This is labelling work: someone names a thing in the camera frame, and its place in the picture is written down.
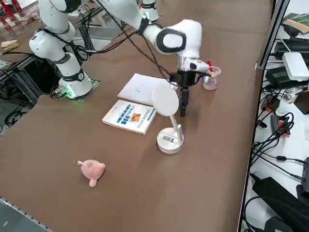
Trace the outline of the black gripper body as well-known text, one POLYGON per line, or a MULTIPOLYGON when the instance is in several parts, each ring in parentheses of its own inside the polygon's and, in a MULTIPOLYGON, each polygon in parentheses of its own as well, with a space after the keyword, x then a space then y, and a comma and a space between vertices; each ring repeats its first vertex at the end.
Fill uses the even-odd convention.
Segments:
POLYGON ((177 71, 170 74, 169 81, 180 87, 191 87, 197 84, 200 77, 195 71, 177 71))

